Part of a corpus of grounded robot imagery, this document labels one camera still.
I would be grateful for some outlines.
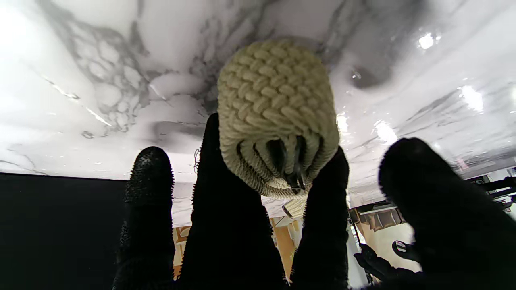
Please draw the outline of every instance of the white marble surface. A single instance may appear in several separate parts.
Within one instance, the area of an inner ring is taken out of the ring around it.
[[[464,176],[516,163],[512,0],[0,0],[0,30],[0,171],[128,179],[157,145],[185,184],[174,223],[217,73],[255,40],[294,37],[327,65],[352,206],[382,199],[402,136]]]

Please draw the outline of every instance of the gray marble veining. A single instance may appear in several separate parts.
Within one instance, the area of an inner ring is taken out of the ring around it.
[[[218,72],[271,38],[328,68],[351,206],[383,198],[378,164],[401,137],[464,177],[514,166],[515,17],[511,0],[3,0],[0,171],[128,179],[157,145],[186,225]],[[283,203],[263,200],[271,216]]]

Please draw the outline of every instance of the woven rope ball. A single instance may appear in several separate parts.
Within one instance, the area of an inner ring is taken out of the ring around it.
[[[227,167],[264,196],[303,198],[339,141],[333,94],[320,59],[291,41],[255,42],[222,69],[217,87],[220,150]],[[299,137],[304,144],[296,153]],[[284,172],[268,147],[278,140],[286,152]],[[300,192],[285,179],[296,161],[305,184]]]

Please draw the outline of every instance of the black surface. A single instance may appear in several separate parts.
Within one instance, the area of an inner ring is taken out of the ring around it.
[[[109,289],[124,188],[0,174],[0,289]]]

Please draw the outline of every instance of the marble countertop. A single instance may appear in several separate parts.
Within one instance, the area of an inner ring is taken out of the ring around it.
[[[302,41],[327,66],[351,206],[383,199],[400,137],[464,177],[516,165],[512,0],[2,0],[0,29],[0,172],[128,179],[159,146],[178,226],[218,72],[256,40]],[[264,200],[272,216],[283,203]]]

